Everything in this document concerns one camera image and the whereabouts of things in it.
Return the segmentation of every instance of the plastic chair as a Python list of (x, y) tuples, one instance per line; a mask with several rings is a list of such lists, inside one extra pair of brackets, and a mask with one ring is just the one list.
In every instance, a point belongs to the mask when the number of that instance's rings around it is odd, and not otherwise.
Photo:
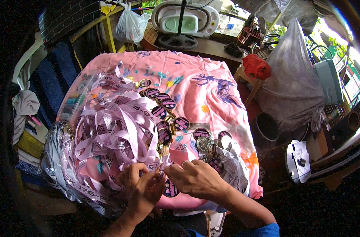
[(204, 212), (208, 224), (208, 237), (218, 237), (222, 232), (222, 225), (225, 221), (226, 212), (215, 212), (207, 210)]
[(244, 102), (244, 106), (247, 107), (249, 105), (249, 103), (252, 101), (252, 99), (254, 98), (256, 92), (258, 92), (259, 88), (264, 84), (265, 80), (257, 79), (254, 77), (249, 77), (248, 75), (246, 75), (246, 73), (244, 72), (244, 66), (242, 64), (239, 65), (238, 69), (236, 70), (236, 72), (234, 74), (234, 79), (236, 82), (241, 81), (241, 78), (243, 78), (248, 83), (253, 84), (253, 89), (252, 89), (249, 97)]

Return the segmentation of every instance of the hand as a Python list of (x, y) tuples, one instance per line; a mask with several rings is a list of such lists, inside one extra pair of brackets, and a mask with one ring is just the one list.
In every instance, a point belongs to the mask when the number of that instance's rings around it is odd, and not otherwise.
[(185, 161), (182, 168), (173, 164), (166, 166), (164, 173), (180, 192), (192, 197), (215, 202), (223, 198), (225, 190), (230, 186), (215, 169), (201, 160)]
[[(145, 174), (140, 178), (139, 172)], [(140, 223), (152, 211), (164, 192), (165, 179), (158, 180), (159, 174), (149, 172), (144, 163), (132, 164), (118, 176), (126, 187), (128, 207), (132, 222)]]

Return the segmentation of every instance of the blue sleeve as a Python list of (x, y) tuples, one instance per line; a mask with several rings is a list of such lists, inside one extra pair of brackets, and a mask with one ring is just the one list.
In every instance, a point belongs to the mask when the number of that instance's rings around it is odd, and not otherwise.
[(258, 229), (244, 230), (236, 237), (280, 237), (280, 228), (278, 224), (271, 223)]

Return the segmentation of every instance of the fan base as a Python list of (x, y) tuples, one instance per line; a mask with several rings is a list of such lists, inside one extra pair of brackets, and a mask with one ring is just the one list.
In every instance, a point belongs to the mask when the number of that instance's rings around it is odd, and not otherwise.
[(162, 35), (158, 38), (160, 46), (173, 50), (187, 50), (197, 47), (197, 40), (190, 35)]

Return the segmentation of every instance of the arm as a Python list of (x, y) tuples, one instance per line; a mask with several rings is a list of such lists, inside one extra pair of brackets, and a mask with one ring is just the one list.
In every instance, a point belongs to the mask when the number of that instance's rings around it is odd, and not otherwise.
[(247, 228), (260, 228), (276, 223), (267, 208), (231, 187), (209, 164), (200, 160), (185, 161), (182, 168), (173, 164), (164, 169), (182, 193), (207, 199), (225, 207)]
[[(145, 174), (140, 178), (139, 172)], [(128, 207), (101, 236), (129, 237), (146, 216), (153, 210), (164, 192), (165, 180), (158, 173), (150, 173), (144, 163), (132, 164), (118, 176), (125, 185), (128, 197)]]
[(126, 208), (122, 215), (102, 233), (101, 237), (129, 237), (134, 231), (135, 226), (140, 223), (137, 222), (137, 220), (135, 220), (129, 213), (130, 211)]

